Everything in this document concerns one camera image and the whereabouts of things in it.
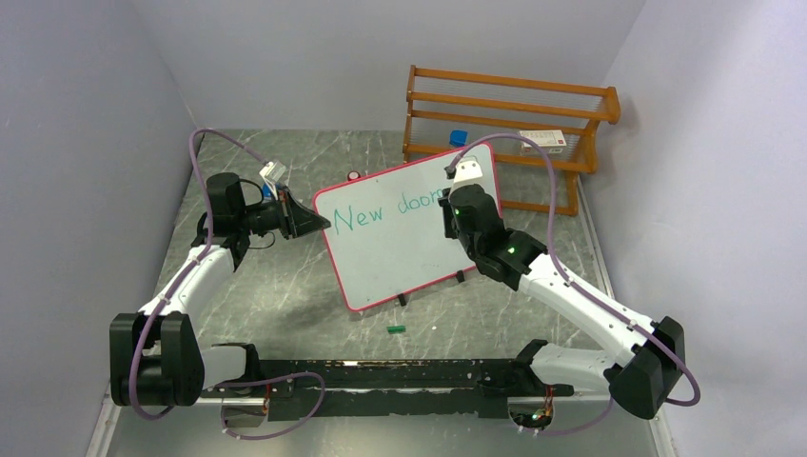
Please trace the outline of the pink framed whiteboard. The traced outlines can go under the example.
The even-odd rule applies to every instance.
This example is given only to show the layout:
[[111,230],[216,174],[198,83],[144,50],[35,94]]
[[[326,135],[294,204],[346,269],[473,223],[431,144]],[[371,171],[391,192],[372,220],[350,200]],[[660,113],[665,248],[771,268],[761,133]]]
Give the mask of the pink framed whiteboard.
[[316,212],[348,310],[376,307],[469,271],[461,243],[444,235],[438,200],[451,182],[450,150],[318,191]]

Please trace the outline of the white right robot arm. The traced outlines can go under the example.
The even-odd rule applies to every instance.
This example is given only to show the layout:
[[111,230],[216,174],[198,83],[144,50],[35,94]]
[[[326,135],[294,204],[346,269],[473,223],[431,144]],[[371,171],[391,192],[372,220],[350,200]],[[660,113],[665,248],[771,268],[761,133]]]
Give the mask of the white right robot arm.
[[685,333],[678,321],[656,321],[592,287],[545,244],[506,228],[494,198],[478,184],[443,189],[438,204],[446,237],[460,242],[483,276],[548,305],[599,345],[535,344],[513,370],[521,392],[535,394],[546,385],[605,391],[646,420],[670,403],[685,368]]

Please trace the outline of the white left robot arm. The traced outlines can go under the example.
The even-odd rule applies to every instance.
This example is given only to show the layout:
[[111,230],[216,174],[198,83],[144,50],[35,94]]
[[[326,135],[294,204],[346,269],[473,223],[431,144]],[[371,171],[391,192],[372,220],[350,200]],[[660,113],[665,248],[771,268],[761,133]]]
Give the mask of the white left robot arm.
[[262,386],[264,370],[254,345],[201,348],[194,323],[242,264],[252,236],[280,233],[294,239],[331,224],[302,206],[286,186],[274,199],[248,204],[243,183],[232,172],[207,179],[212,212],[199,219],[183,266],[150,302],[110,323],[110,392],[116,405],[189,407],[210,388],[229,386],[248,396]]

